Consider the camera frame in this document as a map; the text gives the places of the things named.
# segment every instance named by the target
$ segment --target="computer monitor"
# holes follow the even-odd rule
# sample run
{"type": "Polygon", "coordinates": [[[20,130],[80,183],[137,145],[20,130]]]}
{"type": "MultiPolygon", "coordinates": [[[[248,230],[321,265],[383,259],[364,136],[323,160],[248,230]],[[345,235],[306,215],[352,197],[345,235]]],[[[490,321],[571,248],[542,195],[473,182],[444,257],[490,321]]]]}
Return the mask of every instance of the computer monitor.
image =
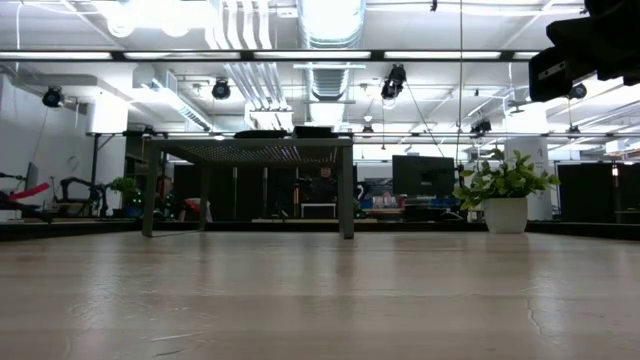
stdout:
{"type": "Polygon", "coordinates": [[[25,180],[24,189],[30,190],[38,186],[38,167],[30,162],[27,170],[27,179],[25,180]]]}
{"type": "Polygon", "coordinates": [[[448,196],[453,193],[453,158],[393,156],[393,193],[409,196],[448,196]]]}

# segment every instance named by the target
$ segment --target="table top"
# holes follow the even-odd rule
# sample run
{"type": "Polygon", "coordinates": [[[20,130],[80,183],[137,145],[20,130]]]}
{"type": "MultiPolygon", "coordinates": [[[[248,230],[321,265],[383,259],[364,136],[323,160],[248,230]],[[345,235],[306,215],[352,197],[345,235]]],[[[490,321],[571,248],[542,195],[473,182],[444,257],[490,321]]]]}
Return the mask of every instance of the table top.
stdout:
{"type": "Polygon", "coordinates": [[[154,139],[149,146],[195,164],[333,165],[340,148],[353,146],[337,139],[154,139]]]}

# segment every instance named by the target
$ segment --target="ceiling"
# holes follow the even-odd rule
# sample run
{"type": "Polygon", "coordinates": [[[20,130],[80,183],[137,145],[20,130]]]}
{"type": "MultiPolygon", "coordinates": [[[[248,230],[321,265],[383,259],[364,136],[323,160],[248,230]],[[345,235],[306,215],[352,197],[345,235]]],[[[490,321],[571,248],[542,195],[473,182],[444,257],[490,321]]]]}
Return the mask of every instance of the ceiling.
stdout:
{"type": "MultiPolygon", "coordinates": [[[[78,1],[69,5],[52,1],[25,1],[20,10],[21,49],[209,49],[204,26],[209,18],[208,1],[183,1],[180,19],[188,19],[192,26],[183,37],[165,35],[153,24],[136,29],[126,38],[109,34],[106,19],[96,10],[113,5],[112,1],[78,1]],[[88,12],[79,15],[73,11],[88,12]]],[[[0,48],[17,46],[16,15],[18,1],[0,0],[0,48]]],[[[242,27],[242,4],[239,15],[242,27]]],[[[364,20],[362,48],[366,49],[460,49],[462,28],[463,49],[540,50],[551,46],[545,28],[553,21],[580,15],[581,1],[574,0],[465,0],[460,16],[459,1],[440,0],[436,12],[430,12],[431,2],[407,0],[368,0],[364,20]],[[520,16],[526,11],[546,10],[543,16],[520,16]]],[[[274,47],[299,48],[298,19],[295,0],[273,0],[269,3],[270,35],[274,47]]],[[[494,131],[502,128],[505,110],[501,99],[516,88],[517,100],[526,99],[528,69],[526,63],[411,63],[404,66],[409,87],[398,97],[395,108],[384,110],[376,98],[379,85],[390,70],[390,63],[367,63],[365,69],[353,71],[348,91],[342,129],[360,131],[363,117],[373,117],[378,129],[384,119],[385,131],[422,131],[424,121],[437,132],[454,132],[462,114],[463,129],[482,115],[492,120],[494,131]]],[[[24,64],[25,69],[45,74],[91,74],[110,83],[126,97],[139,101],[132,106],[130,121],[151,123],[158,128],[183,130],[184,120],[166,104],[147,102],[132,89],[130,76],[135,64],[24,64]]],[[[209,117],[216,128],[238,131],[245,127],[245,100],[232,86],[232,95],[223,101],[211,96],[216,77],[228,76],[220,63],[163,63],[158,67],[171,70],[179,80],[182,96],[188,98],[202,114],[209,117]]],[[[293,69],[291,63],[278,63],[278,73],[293,110],[293,120],[302,124],[309,119],[304,72],[293,69]]],[[[589,95],[567,109],[566,100],[545,104],[550,129],[564,132],[569,121],[588,125],[597,116],[607,114],[638,99],[637,89],[620,85],[620,81],[585,82],[589,95]]],[[[635,124],[635,111],[614,116],[593,124],[589,132],[612,131],[635,124]]]]}

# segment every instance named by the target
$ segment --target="pillar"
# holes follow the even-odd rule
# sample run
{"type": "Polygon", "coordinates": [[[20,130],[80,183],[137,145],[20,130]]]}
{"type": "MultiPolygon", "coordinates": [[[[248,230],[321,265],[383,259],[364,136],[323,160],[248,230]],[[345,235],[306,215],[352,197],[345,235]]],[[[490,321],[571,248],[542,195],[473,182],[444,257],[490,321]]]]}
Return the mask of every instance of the pillar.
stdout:
{"type": "MultiPolygon", "coordinates": [[[[508,114],[505,118],[505,130],[509,133],[547,133],[549,128],[546,111],[539,104],[527,105],[522,113],[508,114]]],[[[523,156],[531,155],[529,162],[535,164],[534,172],[537,175],[543,171],[549,171],[547,138],[510,138],[505,143],[505,157],[507,159],[513,158],[514,150],[520,151],[523,156]]],[[[529,220],[551,220],[553,218],[549,190],[530,194],[527,200],[529,220]]]]}

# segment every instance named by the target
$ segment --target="metal table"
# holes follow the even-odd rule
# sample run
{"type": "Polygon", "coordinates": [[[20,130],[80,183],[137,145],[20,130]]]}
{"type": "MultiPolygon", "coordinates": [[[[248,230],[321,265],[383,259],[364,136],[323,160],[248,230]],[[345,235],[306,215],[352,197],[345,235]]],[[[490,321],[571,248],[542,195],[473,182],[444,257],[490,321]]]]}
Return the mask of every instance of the metal table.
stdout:
{"type": "MultiPolygon", "coordinates": [[[[153,139],[146,143],[149,171],[144,194],[142,234],[153,236],[153,210],[160,152],[186,160],[202,168],[200,203],[208,204],[211,167],[234,166],[329,166],[337,169],[338,218],[340,233],[353,239],[353,140],[338,139],[153,139]]],[[[200,211],[198,229],[205,230],[206,211],[200,211]]]]}

